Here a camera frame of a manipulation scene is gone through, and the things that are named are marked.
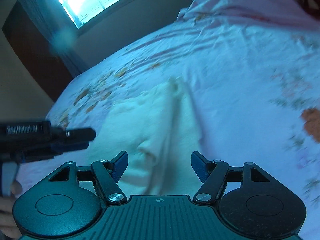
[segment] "crosshair mark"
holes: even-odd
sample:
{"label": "crosshair mark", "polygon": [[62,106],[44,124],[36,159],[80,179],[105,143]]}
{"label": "crosshair mark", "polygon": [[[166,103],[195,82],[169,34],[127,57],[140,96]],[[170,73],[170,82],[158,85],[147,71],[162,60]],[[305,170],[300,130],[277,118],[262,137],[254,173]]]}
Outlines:
{"label": "crosshair mark", "polygon": [[163,198],[157,198],[156,201],[161,204],[163,201],[165,201]]}

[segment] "white towel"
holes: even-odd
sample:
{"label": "white towel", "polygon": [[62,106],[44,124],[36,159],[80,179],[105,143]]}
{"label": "white towel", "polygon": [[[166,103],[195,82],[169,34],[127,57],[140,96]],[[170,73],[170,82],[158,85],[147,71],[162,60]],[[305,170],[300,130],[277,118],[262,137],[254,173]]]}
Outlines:
{"label": "white towel", "polygon": [[[127,151],[128,168],[118,182],[130,195],[190,195],[201,187],[191,167],[200,151],[199,126],[182,78],[117,101],[90,145],[90,162],[111,160]],[[94,192],[92,186],[81,185]]]}

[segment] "blue trigger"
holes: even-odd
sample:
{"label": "blue trigger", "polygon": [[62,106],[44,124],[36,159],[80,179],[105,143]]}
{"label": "blue trigger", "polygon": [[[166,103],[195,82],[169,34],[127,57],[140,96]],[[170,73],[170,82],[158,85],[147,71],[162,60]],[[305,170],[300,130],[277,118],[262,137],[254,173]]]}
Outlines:
{"label": "blue trigger", "polygon": [[115,159],[111,161],[111,163],[113,163],[113,169],[110,175],[113,180],[118,183],[124,171],[128,167],[128,153],[122,152],[120,158],[117,156]]}
{"label": "blue trigger", "polygon": [[201,182],[204,183],[209,177],[210,173],[207,170],[207,164],[203,162],[194,152],[191,155],[191,166]]}

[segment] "wooden door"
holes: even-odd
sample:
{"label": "wooden door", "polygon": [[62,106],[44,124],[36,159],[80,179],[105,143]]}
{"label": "wooden door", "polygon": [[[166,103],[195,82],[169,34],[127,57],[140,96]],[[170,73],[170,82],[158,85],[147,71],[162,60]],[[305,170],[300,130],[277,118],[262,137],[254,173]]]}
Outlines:
{"label": "wooden door", "polygon": [[35,81],[55,102],[72,76],[63,61],[50,52],[50,44],[17,2],[2,28],[12,49]]}

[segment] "ridged surface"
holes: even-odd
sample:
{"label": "ridged surface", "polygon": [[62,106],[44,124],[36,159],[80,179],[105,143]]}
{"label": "ridged surface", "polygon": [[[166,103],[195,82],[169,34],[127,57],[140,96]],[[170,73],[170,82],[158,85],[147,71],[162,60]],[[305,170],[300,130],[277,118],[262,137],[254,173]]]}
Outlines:
{"label": "ridged surface", "polygon": [[187,196],[133,196],[107,208],[81,240],[244,240],[228,230],[210,207]]}

